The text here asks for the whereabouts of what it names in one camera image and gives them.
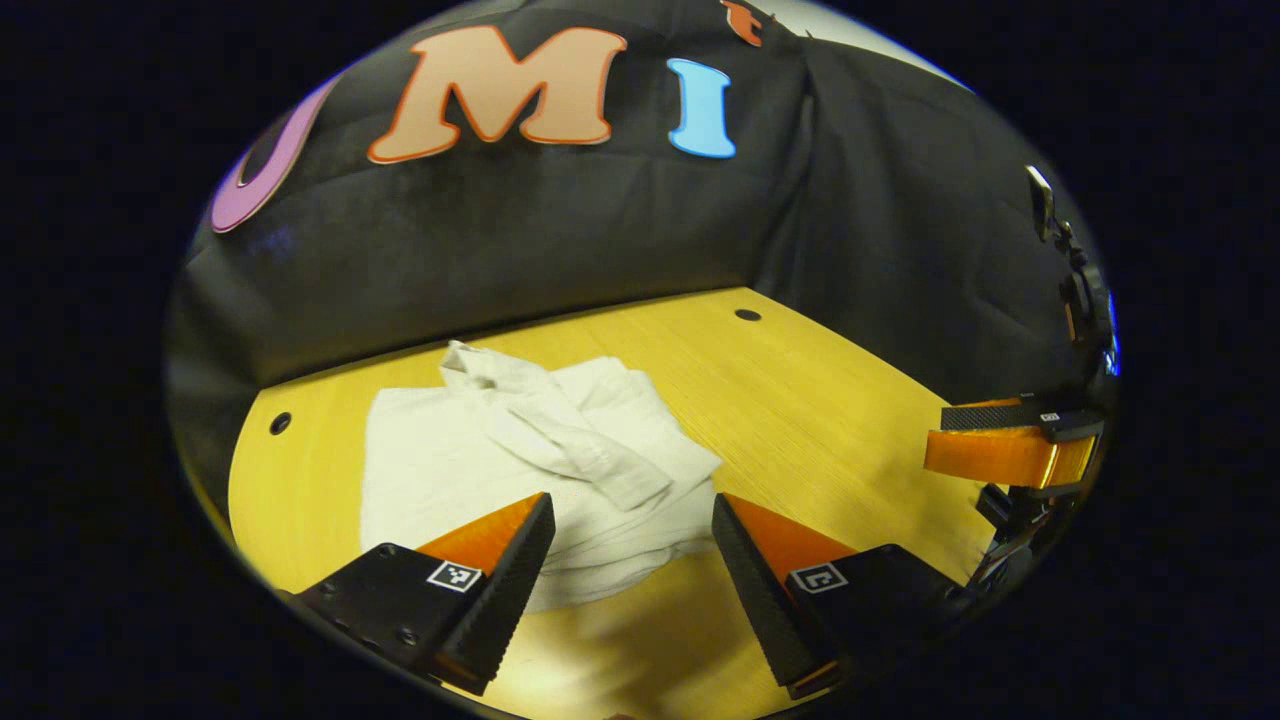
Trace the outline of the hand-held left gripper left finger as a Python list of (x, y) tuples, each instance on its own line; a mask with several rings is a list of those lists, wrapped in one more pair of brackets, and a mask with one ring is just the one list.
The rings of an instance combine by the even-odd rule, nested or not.
[(483, 694), (554, 537), (553, 498), (536, 492), (417, 548), (375, 544), (291, 606), (419, 679)]

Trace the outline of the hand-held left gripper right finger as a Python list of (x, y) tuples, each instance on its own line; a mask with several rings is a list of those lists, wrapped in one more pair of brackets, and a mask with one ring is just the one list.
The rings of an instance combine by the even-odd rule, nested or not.
[(899, 544), (855, 550), (718, 493), (712, 530), (776, 683), (791, 700), (869, 685), (943, 639), (977, 606)]

